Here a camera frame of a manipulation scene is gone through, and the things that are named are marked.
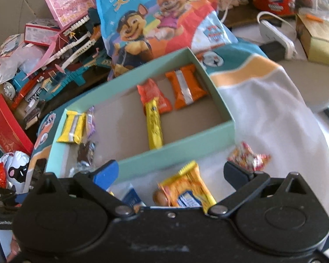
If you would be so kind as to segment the person's left hand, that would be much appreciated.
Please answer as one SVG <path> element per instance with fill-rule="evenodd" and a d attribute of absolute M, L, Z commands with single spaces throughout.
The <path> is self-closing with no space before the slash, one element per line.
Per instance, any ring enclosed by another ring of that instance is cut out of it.
<path fill-rule="evenodd" d="M 0 230 L 0 262 L 11 262 L 21 248 L 11 230 Z"/>

